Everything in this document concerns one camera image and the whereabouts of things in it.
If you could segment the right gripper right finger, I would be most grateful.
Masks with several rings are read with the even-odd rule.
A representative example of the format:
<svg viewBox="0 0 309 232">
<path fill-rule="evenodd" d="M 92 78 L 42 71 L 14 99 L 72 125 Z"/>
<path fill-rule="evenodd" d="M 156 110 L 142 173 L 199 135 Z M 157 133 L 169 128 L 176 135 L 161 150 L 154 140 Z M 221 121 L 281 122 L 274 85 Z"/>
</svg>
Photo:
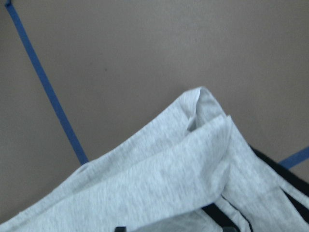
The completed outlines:
<svg viewBox="0 0 309 232">
<path fill-rule="evenodd" d="M 234 227 L 223 227 L 223 232 L 236 232 Z"/>
</svg>

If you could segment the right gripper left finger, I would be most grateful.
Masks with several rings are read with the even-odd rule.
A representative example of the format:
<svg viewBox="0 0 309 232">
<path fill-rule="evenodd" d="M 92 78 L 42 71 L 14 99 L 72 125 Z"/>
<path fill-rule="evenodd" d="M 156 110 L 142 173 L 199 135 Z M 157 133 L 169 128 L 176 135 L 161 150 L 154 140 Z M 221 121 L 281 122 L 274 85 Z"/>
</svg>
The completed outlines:
<svg viewBox="0 0 309 232">
<path fill-rule="evenodd" d="M 114 232 L 126 232 L 126 226 L 119 226 L 114 229 Z"/>
</svg>

